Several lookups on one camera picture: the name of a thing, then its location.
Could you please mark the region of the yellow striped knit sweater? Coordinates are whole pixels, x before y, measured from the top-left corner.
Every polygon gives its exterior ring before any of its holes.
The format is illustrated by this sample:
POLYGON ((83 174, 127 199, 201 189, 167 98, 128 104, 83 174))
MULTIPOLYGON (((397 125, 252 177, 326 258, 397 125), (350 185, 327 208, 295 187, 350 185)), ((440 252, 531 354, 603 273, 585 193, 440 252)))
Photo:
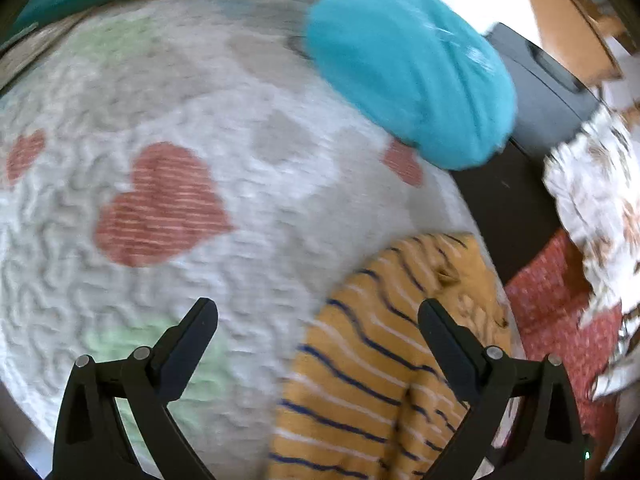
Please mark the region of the yellow striped knit sweater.
POLYGON ((466 233, 398 240, 332 292, 299 346, 270 444, 271 479, 419 479, 468 407, 418 327, 438 300, 482 344, 511 345, 495 273, 466 233))

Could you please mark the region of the orange floral bed sheet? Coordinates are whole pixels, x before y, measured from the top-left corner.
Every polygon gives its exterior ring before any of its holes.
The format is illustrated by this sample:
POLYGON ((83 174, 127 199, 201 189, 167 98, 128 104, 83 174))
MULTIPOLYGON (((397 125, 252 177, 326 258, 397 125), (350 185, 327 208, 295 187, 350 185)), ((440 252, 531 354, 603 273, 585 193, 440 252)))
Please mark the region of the orange floral bed sheet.
POLYGON ((613 400, 593 401, 590 388, 608 364, 620 327, 620 309, 598 315, 580 328, 591 286, 582 270, 582 253, 559 230, 535 258, 506 284, 526 356, 559 356, 574 390, 582 430, 597 442, 593 463, 611 446, 617 416, 613 400))

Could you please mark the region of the white floral duvet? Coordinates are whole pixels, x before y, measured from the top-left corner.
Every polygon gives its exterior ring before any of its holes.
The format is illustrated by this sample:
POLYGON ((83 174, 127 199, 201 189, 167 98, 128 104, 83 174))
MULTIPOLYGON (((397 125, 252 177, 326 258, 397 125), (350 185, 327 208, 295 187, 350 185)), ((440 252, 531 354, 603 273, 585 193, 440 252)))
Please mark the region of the white floral duvet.
POLYGON ((590 391, 608 396, 639 380, 639 356, 628 351, 639 330, 639 159, 623 116, 601 102, 544 158, 542 182, 591 288, 578 327, 616 307, 623 315, 608 366, 590 391))

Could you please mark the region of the white quilted heart blanket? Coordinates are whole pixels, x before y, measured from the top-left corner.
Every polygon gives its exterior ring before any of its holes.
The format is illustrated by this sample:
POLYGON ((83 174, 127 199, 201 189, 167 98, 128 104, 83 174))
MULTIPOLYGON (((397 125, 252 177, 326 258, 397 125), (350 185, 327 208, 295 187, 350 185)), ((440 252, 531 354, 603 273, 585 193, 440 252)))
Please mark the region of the white quilted heart blanket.
POLYGON ((398 240, 480 231, 454 179, 290 45, 316 0, 126 0, 1 100, 1 381, 52 439, 78 356, 126 358, 198 298, 219 325, 170 412, 221 479, 267 474, 326 300, 398 240))

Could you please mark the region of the grey plastic case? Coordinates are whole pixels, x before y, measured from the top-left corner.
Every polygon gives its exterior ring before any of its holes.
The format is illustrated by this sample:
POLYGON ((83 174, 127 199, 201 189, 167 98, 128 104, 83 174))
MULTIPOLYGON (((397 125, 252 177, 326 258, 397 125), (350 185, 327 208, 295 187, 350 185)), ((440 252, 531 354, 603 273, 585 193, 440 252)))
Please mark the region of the grey plastic case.
POLYGON ((572 140, 600 101, 545 50, 505 24, 495 25, 486 39, 499 53, 518 97, 513 142, 528 157, 541 160, 572 140))

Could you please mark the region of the teal blue soft pouch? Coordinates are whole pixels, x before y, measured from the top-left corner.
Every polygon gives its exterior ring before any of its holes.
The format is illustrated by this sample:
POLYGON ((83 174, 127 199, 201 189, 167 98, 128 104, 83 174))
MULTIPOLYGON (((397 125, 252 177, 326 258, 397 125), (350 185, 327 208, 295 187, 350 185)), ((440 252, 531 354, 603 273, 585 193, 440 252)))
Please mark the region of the teal blue soft pouch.
POLYGON ((345 100, 439 168, 482 166, 510 138, 513 80, 442 0, 318 0, 304 49, 345 100))

